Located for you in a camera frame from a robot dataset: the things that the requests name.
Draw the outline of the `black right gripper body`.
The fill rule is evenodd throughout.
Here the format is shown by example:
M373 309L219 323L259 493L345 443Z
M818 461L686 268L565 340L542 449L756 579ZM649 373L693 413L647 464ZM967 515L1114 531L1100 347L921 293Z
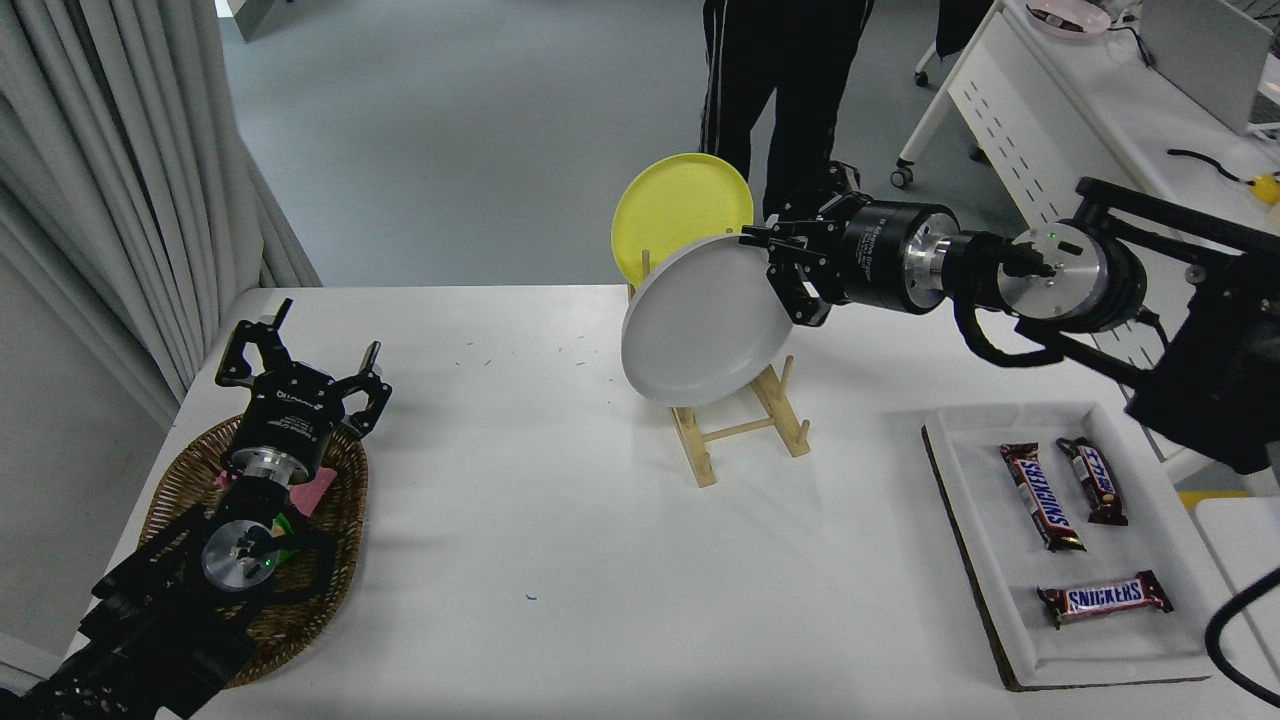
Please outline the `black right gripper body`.
M838 252L838 279L851 304L897 313L924 313L906 275L908 241L925 218L914 202L872 201L849 220Z

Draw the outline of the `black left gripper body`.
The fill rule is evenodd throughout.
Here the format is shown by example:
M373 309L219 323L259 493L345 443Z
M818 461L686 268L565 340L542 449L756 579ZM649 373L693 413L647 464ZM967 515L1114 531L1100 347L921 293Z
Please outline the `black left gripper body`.
M270 451L305 469L317 468L346 414L334 384L333 377L307 365L260 373L233 436L233 464L247 462L250 451Z

